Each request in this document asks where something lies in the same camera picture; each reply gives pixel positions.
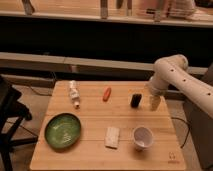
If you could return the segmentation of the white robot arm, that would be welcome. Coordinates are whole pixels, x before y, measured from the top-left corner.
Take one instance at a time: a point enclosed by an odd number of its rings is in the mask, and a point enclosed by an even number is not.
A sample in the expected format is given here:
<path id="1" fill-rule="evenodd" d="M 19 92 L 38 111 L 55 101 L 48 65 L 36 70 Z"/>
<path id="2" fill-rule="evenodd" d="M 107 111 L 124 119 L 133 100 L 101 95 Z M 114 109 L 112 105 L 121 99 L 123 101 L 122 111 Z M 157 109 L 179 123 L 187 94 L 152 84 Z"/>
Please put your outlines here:
<path id="1" fill-rule="evenodd" d="M 184 55 L 172 55 L 155 61 L 154 74 L 148 81 L 153 96 L 162 96 L 173 85 L 201 110 L 213 118 L 213 87 L 186 72 L 188 60 Z"/>

